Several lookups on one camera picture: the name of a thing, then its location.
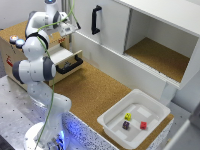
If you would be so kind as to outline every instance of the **drawer handle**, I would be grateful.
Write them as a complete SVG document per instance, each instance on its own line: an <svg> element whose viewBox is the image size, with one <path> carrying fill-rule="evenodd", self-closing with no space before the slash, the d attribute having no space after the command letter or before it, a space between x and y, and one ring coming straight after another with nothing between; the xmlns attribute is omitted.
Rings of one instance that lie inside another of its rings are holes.
<svg viewBox="0 0 200 150"><path fill-rule="evenodd" d="M66 74L83 63L83 60L79 58L78 55L75 55L75 60L77 61L76 63L72 64L71 66L64 67L62 69L59 68L59 66L57 65L56 71L60 74Z"/></svg>
<svg viewBox="0 0 200 150"><path fill-rule="evenodd" d="M100 6L96 6L96 8L93 9L92 12L92 34L97 34L100 32L100 30L96 27L97 23L97 11L102 10Z"/></svg>

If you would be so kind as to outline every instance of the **cabinet shelf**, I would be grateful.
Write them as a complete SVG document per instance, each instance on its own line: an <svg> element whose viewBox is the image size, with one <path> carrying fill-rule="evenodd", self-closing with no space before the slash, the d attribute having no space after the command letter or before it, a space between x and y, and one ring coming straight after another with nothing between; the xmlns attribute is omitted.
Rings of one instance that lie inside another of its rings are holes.
<svg viewBox="0 0 200 150"><path fill-rule="evenodd" d="M178 82L181 82L190 60L149 38L144 38L125 53Z"/></svg>

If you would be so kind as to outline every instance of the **red block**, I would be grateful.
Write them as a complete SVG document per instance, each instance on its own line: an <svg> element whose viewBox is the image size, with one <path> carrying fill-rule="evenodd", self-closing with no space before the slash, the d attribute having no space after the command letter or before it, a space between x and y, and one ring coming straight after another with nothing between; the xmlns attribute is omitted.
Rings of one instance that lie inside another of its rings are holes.
<svg viewBox="0 0 200 150"><path fill-rule="evenodd" d="M142 122L141 121L141 124L140 124L140 129L143 129L145 130L147 128L147 123L146 122Z"/></svg>

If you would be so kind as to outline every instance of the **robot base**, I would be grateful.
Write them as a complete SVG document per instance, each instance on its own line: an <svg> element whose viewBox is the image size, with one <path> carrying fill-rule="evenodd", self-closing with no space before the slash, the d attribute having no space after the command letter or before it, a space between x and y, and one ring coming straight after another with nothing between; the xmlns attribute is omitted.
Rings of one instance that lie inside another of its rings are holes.
<svg viewBox="0 0 200 150"><path fill-rule="evenodd" d="M43 125L44 125L44 122L37 123L26 132L25 137L24 137L24 150L49 150L48 146L45 146L45 147L43 146L41 148L41 145L39 144L37 148L35 149L37 142L34 140L34 138L37 135L37 133L40 131L40 129L43 127Z"/></svg>

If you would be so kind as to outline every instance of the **open cabinet compartment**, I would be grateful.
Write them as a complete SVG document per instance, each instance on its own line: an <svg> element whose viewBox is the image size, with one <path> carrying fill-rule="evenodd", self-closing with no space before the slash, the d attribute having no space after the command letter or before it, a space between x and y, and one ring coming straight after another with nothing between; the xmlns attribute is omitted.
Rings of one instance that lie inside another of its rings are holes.
<svg viewBox="0 0 200 150"><path fill-rule="evenodd" d="M197 73L190 70L198 65L191 62L194 51L199 51L197 36L131 9L125 55L182 88Z"/></svg>

